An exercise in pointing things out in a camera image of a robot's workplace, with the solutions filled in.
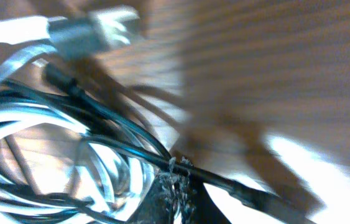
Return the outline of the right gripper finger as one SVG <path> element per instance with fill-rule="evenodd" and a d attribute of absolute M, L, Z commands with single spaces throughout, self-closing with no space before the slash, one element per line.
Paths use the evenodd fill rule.
<path fill-rule="evenodd" d="M 168 169 L 160 171 L 128 223 L 226 224 L 230 221 L 215 205 L 202 182 L 190 174 L 174 173 L 176 158 L 168 161 Z"/>

